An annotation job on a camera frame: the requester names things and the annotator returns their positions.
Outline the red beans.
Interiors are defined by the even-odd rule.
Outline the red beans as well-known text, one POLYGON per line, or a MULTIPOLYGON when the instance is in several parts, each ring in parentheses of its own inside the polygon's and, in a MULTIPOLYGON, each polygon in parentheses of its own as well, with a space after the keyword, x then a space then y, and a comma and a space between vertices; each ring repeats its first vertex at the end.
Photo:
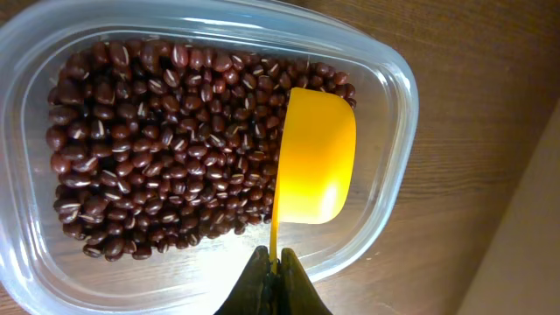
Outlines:
POLYGON ((270 222, 294 88, 356 103, 348 74, 324 62, 165 39, 72 54, 45 133, 64 234, 113 262, 270 222))

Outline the yellow plastic measuring scoop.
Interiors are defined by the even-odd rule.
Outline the yellow plastic measuring scoop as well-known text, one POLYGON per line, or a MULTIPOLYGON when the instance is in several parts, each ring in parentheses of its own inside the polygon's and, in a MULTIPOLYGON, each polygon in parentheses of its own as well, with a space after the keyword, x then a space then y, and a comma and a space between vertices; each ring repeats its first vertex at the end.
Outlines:
POLYGON ((277 259, 281 222, 323 224, 345 205, 353 175, 357 127, 335 94, 290 91, 276 173, 269 257, 277 259))

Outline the clear plastic container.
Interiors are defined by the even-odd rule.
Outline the clear plastic container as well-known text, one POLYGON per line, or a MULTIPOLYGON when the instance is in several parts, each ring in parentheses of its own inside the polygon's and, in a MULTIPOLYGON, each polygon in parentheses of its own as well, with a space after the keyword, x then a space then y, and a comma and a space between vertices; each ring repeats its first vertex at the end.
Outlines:
POLYGON ((282 224, 318 281, 356 261, 383 230, 417 127, 414 76, 392 48, 336 19, 276 1, 43 1, 1 30, 1 281, 35 314, 212 314, 267 225, 136 261, 90 258, 53 211, 46 97, 71 54, 98 40, 183 39, 322 61, 356 90, 357 144, 342 211, 321 225, 282 224))

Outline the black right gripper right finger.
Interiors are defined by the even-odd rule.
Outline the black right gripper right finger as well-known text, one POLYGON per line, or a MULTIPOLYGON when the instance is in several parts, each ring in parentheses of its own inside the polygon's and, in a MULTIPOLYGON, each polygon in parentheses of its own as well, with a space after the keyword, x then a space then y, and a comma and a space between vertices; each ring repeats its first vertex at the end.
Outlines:
POLYGON ((332 315, 291 248, 281 252, 276 294, 281 315, 332 315))

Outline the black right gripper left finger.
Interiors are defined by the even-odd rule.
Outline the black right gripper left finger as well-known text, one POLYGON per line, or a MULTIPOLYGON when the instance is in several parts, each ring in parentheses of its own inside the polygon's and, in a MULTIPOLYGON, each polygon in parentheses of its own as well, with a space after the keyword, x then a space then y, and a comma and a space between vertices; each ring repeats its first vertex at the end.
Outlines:
POLYGON ((215 315, 270 315, 274 274, 269 251, 258 246, 215 315))

